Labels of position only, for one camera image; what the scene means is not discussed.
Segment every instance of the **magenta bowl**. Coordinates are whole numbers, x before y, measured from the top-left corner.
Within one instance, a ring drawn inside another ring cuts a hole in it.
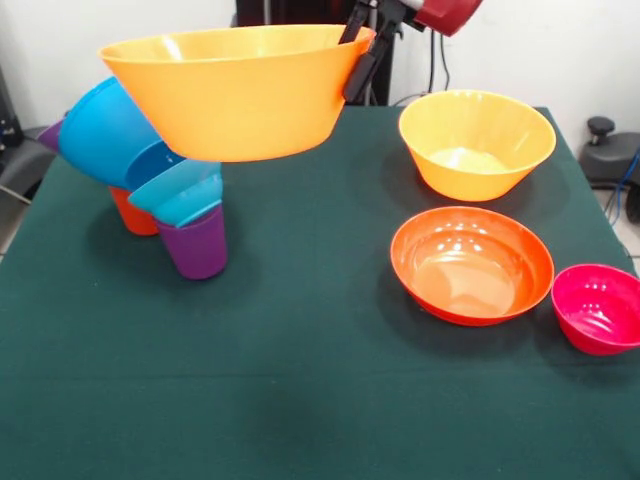
[[[640,347],[640,280],[607,265],[562,271],[551,289],[560,328],[578,350],[616,355]]]

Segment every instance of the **yellow bowl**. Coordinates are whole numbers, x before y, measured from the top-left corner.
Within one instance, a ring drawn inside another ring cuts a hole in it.
[[[227,28],[110,45],[100,56],[174,152],[242,162],[313,148],[333,131],[342,90],[374,32],[343,25]]]
[[[478,91],[434,93],[409,105],[400,134],[425,182],[457,200],[501,197],[556,145],[549,121],[511,98]]]

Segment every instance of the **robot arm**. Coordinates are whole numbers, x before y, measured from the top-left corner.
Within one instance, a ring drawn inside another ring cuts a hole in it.
[[[356,39],[371,9],[379,11],[383,23],[371,48],[356,64],[344,90],[345,99],[353,102],[362,96],[402,23],[419,31],[429,27],[451,36],[467,23],[481,3],[482,0],[357,0],[340,43]]]

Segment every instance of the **bowl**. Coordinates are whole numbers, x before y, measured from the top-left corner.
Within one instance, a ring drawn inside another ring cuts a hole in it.
[[[553,260],[529,229],[473,207],[428,210],[391,243],[400,282],[426,311],[458,325],[484,327],[534,308],[549,293]]]
[[[226,28],[130,40],[100,55],[171,150],[241,162],[324,142],[374,32],[343,25]]]
[[[640,347],[640,280],[607,265],[576,265],[553,285],[553,306],[569,341],[590,355]]]
[[[109,186],[135,190],[184,160],[173,153],[114,78],[93,88],[64,119],[60,153]]]
[[[220,164],[180,162],[133,192],[129,203],[164,224],[182,228],[222,203]]]
[[[424,181],[457,200],[501,197],[555,149],[549,121],[511,98],[449,91],[411,103],[400,134]]]

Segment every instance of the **light blue bowl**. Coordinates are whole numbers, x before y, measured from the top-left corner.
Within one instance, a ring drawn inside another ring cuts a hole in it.
[[[220,164],[185,160],[129,197],[129,203],[173,227],[184,227],[222,203]]]
[[[60,129],[59,147],[78,170],[130,191],[184,160],[169,150],[115,77],[73,107]]]

